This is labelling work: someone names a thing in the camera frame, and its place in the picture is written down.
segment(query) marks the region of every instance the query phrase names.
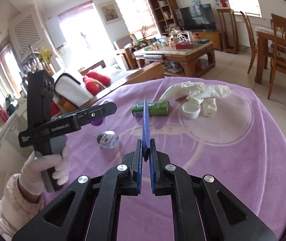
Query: dining table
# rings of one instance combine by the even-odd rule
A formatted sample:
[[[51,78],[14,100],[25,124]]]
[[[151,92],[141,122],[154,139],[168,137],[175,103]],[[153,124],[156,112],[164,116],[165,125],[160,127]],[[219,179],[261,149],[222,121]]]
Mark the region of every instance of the dining table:
[[[187,81],[226,85],[231,94],[216,99],[214,115],[205,116],[201,108],[196,119],[186,119],[182,114],[185,97],[170,100],[168,115],[150,117],[150,135],[156,149],[168,154],[171,163],[190,175],[213,175],[280,239],[286,227],[286,139],[254,92],[238,85],[169,77],[111,92],[97,104],[112,99],[117,105],[114,115],[99,127],[89,124],[67,135],[71,164],[63,189],[80,175],[94,178],[119,165],[142,138],[143,120],[132,116],[133,106],[144,99],[157,102],[170,86]],[[118,134],[115,148],[105,149],[97,143],[97,136],[104,131]],[[45,204],[59,193],[44,193]],[[146,162],[142,166],[141,194],[121,198],[117,240],[174,241],[171,197],[152,194]]]
[[[256,65],[255,82],[262,83],[263,69],[267,67],[269,52],[269,41],[274,39],[274,30],[269,27],[260,26],[256,28],[258,44],[258,60]]]

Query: bookshelf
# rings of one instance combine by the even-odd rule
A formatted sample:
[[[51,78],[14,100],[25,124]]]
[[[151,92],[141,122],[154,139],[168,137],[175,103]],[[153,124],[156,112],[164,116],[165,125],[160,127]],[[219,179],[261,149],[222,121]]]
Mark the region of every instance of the bookshelf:
[[[150,5],[162,35],[169,34],[166,29],[171,24],[179,26],[179,21],[175,14],[175,10],[179,8],[176,0],[150,0]]]

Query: coffee table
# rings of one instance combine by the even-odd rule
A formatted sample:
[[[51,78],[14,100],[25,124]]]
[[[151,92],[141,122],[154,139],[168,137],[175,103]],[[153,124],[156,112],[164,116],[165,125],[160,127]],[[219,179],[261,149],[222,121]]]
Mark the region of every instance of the coffee table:
[[[208,59],[200,59],[201,56],[207,55]],[[161,46],[157,50],[145,51],[141,49],[134,52],[136,60],[147,60],[154,62],[164,62],[165,60],[179,62],[183,71],[173,73],[164,70],[165,75],[174,77],[200,77],[208,69],[215,67],[215,55],[213,42],[202,45],[194,45],[192,49],[177,50],[175,47]],[[202,69],[196,68],[196,63],[202,65]]]

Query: white glove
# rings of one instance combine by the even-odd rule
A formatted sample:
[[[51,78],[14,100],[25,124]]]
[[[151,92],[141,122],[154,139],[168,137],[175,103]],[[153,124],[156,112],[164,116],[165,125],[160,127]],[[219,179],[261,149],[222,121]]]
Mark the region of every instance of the white glove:
[[[63,185],[69,179],[70,174],[70,148],[66,146],[62,155],[53,154],[36,157],[35,152],[25,162],[18,181],[31,194],[40,195],[46,191],[41,172],[55,167],[53,179],[57,180],[58,185]]]

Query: purple ball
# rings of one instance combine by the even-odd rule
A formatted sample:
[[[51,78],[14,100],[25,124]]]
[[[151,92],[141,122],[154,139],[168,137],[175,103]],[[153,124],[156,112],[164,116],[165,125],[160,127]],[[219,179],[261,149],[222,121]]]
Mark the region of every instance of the purple ball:
[[[98,127],[98,126],[102,125],[103,122],[104,122],[104,118],[99,118],[99,119],[96,119],[96,120],[91,121],[91,124],[92,124],[93,126]]]

